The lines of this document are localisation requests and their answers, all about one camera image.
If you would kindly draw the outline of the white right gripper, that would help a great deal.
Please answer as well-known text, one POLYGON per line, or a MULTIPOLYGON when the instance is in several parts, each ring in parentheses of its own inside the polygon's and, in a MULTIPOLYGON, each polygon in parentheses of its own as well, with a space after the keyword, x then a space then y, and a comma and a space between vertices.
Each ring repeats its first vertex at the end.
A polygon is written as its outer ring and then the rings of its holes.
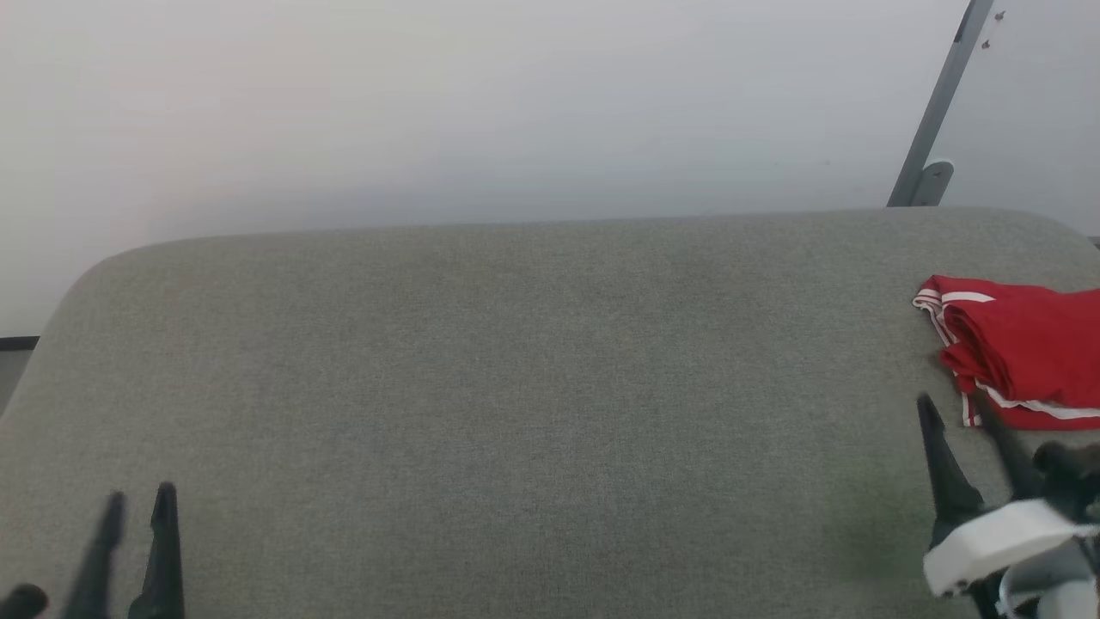
POLYGON ((1078 524, 1038 499, 1042 476, 1028 451, 985 395, 975 393, 974 405, 980 425, 993 441, 1012 502, 986 513, 982 494, 952 455, 938 408, 922 393, 916 407, 935 511, 923 573, 935 597, 960 594, 977 581, 1055 551, 1075 538, 1097 534, 1097 524, 1078 524))

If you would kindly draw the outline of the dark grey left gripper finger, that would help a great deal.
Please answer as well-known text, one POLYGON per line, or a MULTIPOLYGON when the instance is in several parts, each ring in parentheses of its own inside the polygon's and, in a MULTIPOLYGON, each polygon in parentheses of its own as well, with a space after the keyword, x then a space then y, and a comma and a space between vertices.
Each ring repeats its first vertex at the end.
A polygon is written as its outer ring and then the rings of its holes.
POLYGON ((63 618, 110 618, 113 556, 125 531, 125 494, 111 493, 72 583, 63 618))
POLYGON ((148 565, 140 594, 130 604, 129 618, 185 618, 182 581, 180 508, 176 486, 161 483, 150 513, 148 565))

